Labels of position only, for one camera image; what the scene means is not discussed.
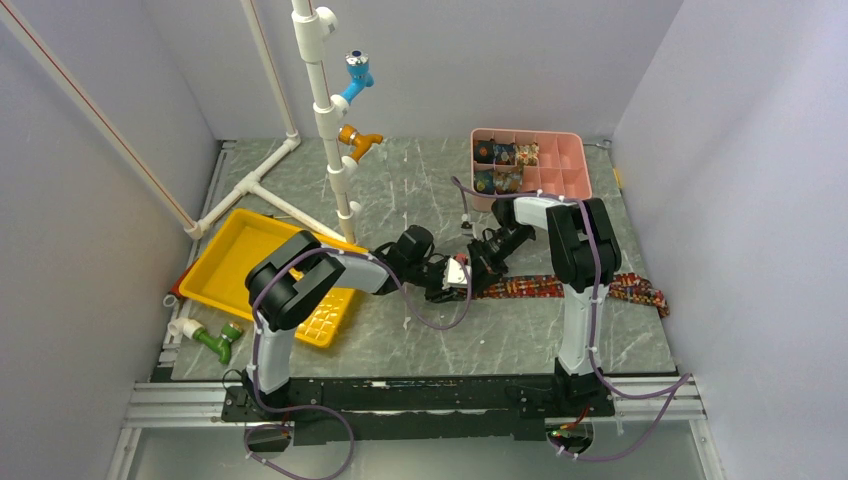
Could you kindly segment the multicolour patterned necktie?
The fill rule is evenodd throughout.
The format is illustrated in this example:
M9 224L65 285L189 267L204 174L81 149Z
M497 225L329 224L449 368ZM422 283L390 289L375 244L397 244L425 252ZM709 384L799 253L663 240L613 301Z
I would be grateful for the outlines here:
M636 273L618 273L610 284L612 298L643 306L653 306L661 319L670 314L663 292L647 279ZM507 277L500 282L475 293L474 299L514 298L561 298L564 287L554 275L522 275Z

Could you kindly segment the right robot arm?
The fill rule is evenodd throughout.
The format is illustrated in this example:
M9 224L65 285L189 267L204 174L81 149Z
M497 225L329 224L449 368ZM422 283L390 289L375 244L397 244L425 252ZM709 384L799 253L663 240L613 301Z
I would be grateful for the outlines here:
M521 197L494 201L492 213L499 228L468 244L472 291L479 294L502 280L508 272L506 259L538 230L547 232L554 276L565 294L551 401L560 413L574 415L590 397L606 393L596 373L595 335L622 263L606 206L599 198L566 202Z

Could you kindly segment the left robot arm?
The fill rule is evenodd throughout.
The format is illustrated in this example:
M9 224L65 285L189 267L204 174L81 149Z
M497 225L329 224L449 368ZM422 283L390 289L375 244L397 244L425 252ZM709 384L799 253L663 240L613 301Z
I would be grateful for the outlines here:
M469 259L436 252L431 232L418 225L363 253L332 247L308 231L296 233L245 280L254 320L252 355L243 373L248 407L264 420L285 411L296 330L331 290L383 296L410 284L424 289L430 301L469 300L471 280Z

